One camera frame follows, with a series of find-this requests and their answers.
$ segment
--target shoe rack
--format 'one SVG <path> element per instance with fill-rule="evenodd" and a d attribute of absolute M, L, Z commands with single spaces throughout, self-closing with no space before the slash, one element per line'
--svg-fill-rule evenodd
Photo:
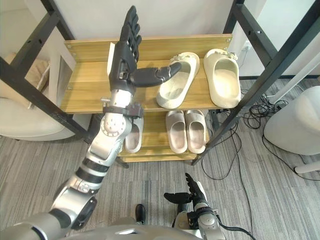
<path fill-rule="evenodd" d="M 181 37 L 143 38 L 139 46 L 138 68 L 164 67 L 169 60 L 183 52 L 196 53 L 200 68 L 179 110 L 220 109 L 210 98 L 203 58 L 210 49 L 227 49 L 231 34 L 193 35 Z M 69 40 L 66 47 L 76 60 L 60 108 L 68 114 L 95 114 L 102 112 L 101 97 L 110 97 L 107 60 L 110 42 L 117 39 Z M 133 98 L 144 108 L 142 146 L 136 153 L 123 148 L 119 156 L 126 163 L 193 160 L 197 155 L 187 150 L 176 154 L 170 149 L 166 129 L 166 113 L 171 109 L 156 102 L 159 86 L 137 88 Z"/>

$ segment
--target floor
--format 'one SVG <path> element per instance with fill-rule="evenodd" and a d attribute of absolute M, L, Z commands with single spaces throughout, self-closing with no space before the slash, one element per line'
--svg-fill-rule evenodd
<path fill-rule="evenodd" d="M 267 94 L 274 94 L 287 81 L 276 81 Z M 249 88 L 252 82 L 241 81 L 242 88 Z M 300 85 L 306 89 L 320 83 L 307 79 Z M 299 93 L 301 90 L 295 87 L 286 99 L 291 100 Z M 237 132 L 242 141 L 241 174 L 252 209 L 252 231 L 256 239 L 320 239 L 320 182 L 295 176 L 271 155 L 262 145 L 263 128 L 249 129 L 240 121 Z M 0 229 L 48 211 L 55 190 L 78 168 L 87 148 L 88 145 L 76 137 L 52 142 L 0 138 Z M 291 166 L 302 164 L 298 155 L 270 148 Z M 234 154 L 235 146 L 229 138 L 205 156 L 203 167 L 209 175 L 222 177 Z M 303 159 L 320 161 L 320 154 L 303 156 Z M 98 205 L 84 229 L 104 227 L 120 217 L 133 217 L 135 205 L 139 203 L 146 207 L 148 224 L 170 226 L 176 206 L 166 201 L 163 194 L 187 191 L 185 173 L 202 182 L 210 205 L 219 210 L 225 225 L 251 230 L 238 160 L 224 180 L 209 179 L 200 163 L 191 166 L 189 161 L 131 163 L 129 169 L 115 163 L 103 180 L 96 196 Z M 320 179 L 318 172 L 304 176 Z M 230 240 L 249 239 L 243 233 L 223 232 Z"/>

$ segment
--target white pole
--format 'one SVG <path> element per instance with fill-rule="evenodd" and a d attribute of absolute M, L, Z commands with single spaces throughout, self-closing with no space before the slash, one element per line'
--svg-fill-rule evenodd
<path fill-rule="evenodd" d="M 294 171 L 297 174 L 304 174 L 304 173 L 309 173 L 309 172 L 318 171 L 318 170 L 320 170 L 320 161 L 304 164 L 302 166 L 296 166 L 294 168 Z"/>
<path fill-rule="evenodd" d="M 275 104 L 284 95 L 287 94 L 295 85 L 297 85 L 305 76 L 308 75 L 318 64 L 320 64 L 320 52 L 298 72 L 294 78 L 292 78 L 283 88 L 281 88 L 273 97 L 270 97 L 269 101 Z"/>

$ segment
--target white wall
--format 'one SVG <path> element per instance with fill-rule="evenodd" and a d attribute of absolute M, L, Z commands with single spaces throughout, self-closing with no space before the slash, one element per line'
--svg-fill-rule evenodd
<path fill-rule="evenodd" d="M 38 25 L 26 6 L 21 7 L 21 4 L 8 5 L 6 9 L 9 10 L 0 12 L 0 56 L 3 58 L 10 53 L 17 53 Z M 46 46 L 42 48 L 38 58 L 49 60 Z"/>
<path fill-rule="evenodd" d="M 260 15 L 257 18 L 259 25 L 267 34 L 273 45 L 279 50 L 300 20 L 313 4 L 314 0 L 267 0 Z M 283 75 L 294 75 L 299 72 L 320 51 L 320 34 L 306 47 L 300 56 L 291 64 Z M 256 52 L 242 52 L 239 55 L 239 66 L 241 76 L 258 76 L 264 66 L 260 62 Z M 320 65 L 309 74 L 320 74 Z"/>
<path fill-rule="evenodd" d="M 76 39 L 118 37 L 135 5 L 143 36 L 219 34 L 233 0 L 55 0 Z"/>
<path fill-rule="evenodd" d="M 245 5 L 279 49 L 313 1 L 245 0 Z M 76 39 L 118 37 L 125 14 L 131 5 L 137 8 L 142 37 L 219 34 L 223 31 L 232 4 L 232 0 L 55 0 L 55 2 Z M 24 7 L 23 0 L 0 0 L 0 3 L 0 55 L 3 57 L 9 52 L 16 52 L 37 23 L 28 10 L 21 9 Z M 244 59 L 241 48 L 246 38 L 237 25 L 234 33 L 229 50 L 238 53 L 238 62 L 241 65 Z M 320 34 L 284 74 L 296 74 L 319 52 L 319 46 Z M 45 57 L 46 54 L 41 52 L 41 56 Z M 263 70 L 258 56 L 251 49 L 240 69 L 240 75 L 257 76 Z M 320 74 L 320 66 L 310 74 Z"/>

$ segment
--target black shoe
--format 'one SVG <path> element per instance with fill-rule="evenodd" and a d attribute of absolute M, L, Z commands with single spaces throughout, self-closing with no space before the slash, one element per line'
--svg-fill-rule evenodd
<path fill-rule="evenodd" d="M 135 207 L 135 220 L 142 225 L 146 223 L 146 209 L 142 204 L 138 204 Z"/>

